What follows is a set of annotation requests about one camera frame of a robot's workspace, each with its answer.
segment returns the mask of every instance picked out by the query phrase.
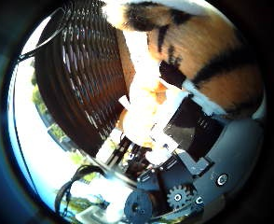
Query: black stripe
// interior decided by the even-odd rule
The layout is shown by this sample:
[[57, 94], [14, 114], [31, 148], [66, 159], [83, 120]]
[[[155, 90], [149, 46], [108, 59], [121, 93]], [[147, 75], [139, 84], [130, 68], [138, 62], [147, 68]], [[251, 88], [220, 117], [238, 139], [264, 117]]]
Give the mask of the black stripe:
[[153, 2], [140, 2], [140, 3], [130, 3], [131, 5], [135, 6], [143, 6], [143, 7], [151, 7], [151, 6], [158, 6], [158, 3], [153, 3]]
[[162, 61], [159, 66], [161, 77], [168, 83], [181, 88], [185, 81], [185, 75], [174, 65]]
[[231, 49], [214, 57], [202, 67], [192, 82], [198, 87], [203, 81], [214, 76], [219, 76], [224, 72], [229, 72], [239, 66], [254, 63], [251, 51], [246, 47]]
[[156, 25], [146, 17], [146, 7], [141, 7], [138, 4], [130, 4], [126, 11], [126, 19], [128, 26], [133, 27], [137, 31], [151, 31]]
[[185, 12], [177, 9], [171, 9], [172, 20], [176, 25], [183, 24], [184, 22], [190, 20], [192, 15], [186, 14]]
[[248, 109], [256, 110], [258, 106], [261, 105], [262, 100], [263, 100], [263, 94], [260, 94], [253, 99], [247, 100], [245, 102], [242, 102], [241, 104], [236, 105], [236, 107], [233, 109], [228, 109], [226, 112], [230, 115], [237, 115], [241, 113], [241, 111], [243, 110], [248, 110]]
[[165, 35], [167, 33], [167, 30], [169, 28], [169, 25], [162, 26], [158, 29], [158, 52], [162, 52], [162, 46], [164, 43]]

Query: green foliage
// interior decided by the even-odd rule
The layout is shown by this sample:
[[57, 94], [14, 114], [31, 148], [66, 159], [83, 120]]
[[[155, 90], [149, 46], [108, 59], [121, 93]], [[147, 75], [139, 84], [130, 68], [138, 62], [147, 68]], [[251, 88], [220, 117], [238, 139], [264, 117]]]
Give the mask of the green foliage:
[[57, 138], [57, 139], [61, 139], [65, 136], [65, 133], [63, 132], [63, 130], [60, 128], [60, 126], [57, 123], [53, 123], [50, 126], [51, 133]]
[[32, 79], [31, 79], [32, 85], [35, 86], [36, 85], [36, 75], [35, 75], [35, 70], [34, 70], [34, 74], [32, 75]]
[[[92, 203], [85, 198], [72, 197], [71, 201], [68, 204], [68, 210], [72, 211], [73, 213], [80, 213], [89, 208], [91, 205]], [[68, 216], [67, 219], [72, 224], [81, 224], [81, 222], [79, 222], [73, 216]]]
[[39, 91], [37, 85], [34, 86], [32, 101], [37, 106], [37, 108], [41, 114], [46, 114], [47, 108], [46, 108], [46, 105], [44, 104], [44, 101], [42, 99], [42, 96], [40, 94], [40, 91]]

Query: woven wicker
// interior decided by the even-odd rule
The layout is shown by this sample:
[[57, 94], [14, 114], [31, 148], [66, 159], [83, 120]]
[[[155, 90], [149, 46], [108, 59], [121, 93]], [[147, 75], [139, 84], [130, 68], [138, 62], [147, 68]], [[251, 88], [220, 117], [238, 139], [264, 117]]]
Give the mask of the woven wicker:
[[121, 34], [101, 15], [97, 0], [76, 1], [66, 16], [51, 18], [39, 42], [63, 31], [35, 56], [36, 81], [48, 111], [63, 131], [90, 156], [115, 128], [133, 74]]

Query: white fur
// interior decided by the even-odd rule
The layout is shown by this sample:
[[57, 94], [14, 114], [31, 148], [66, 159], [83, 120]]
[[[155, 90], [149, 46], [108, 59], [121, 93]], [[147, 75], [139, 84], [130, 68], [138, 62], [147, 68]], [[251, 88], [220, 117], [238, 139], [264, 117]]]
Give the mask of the white fur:
[[194, 94], [192, 98], [195, 103], [202, 107], [202, 111], [207, 114], [208, 116], [215, 114], [215, 115], [225, 115], [226, 111], [217, 103], [211, 101], [206, 95], [199, 92], [194, 84], [189, 81], [185, 80], [183, 83], [183, 89], [190, 91]]
[[192, 15], [205, 15], [204, 8], [214, 10], [214, 7], [204, 0], [103, 0], [107, 4], [126, 4], [153, 2], [172, 7]]

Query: cable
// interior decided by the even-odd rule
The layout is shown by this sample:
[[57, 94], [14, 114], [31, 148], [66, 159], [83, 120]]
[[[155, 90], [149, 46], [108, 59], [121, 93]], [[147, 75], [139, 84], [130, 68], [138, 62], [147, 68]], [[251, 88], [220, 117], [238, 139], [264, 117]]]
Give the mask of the cable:
[[62, 24], [62, 22], [64, 21], [64, 19], [67, 16], [66, 9], [67, 9], [66, 7], [65, 8], [59, 7], [59, 8], [57, 8], [54, 12], [52, 12], [49, 15], [50, 17], [53, 17], [59, 10], [62, 10], [63, 17], [62, 17], [62, 20], [61, 20], [61, 22], [59, 24], [59, 28], [54, 32], [54, 34], [51, 37], [49, 37], [47, 40], [45, 40], [44, 42], [42, 42], [41, 44], [39, 44], [38, 46], [36, 46], [35, 49], [30, 50], [30, 51], [28, 51], [28, 52], [20, 55], [19, 58], [17, 59], [17, 63], [20, 63], [20, 62], [22, 62], [22, 61], [24, 61], [24, 60], [26, 60], [28, 58], [33, 57], [39, 50], [41, 50], [44, 46], [46, 46], [47, 44], [49, 44], [52, 39], [54, 39], [58, 34], [61, 33], [61, 31], [65, 28], [65, 25], [67, 23], [67, 22], [65, 22], [64, 24]]

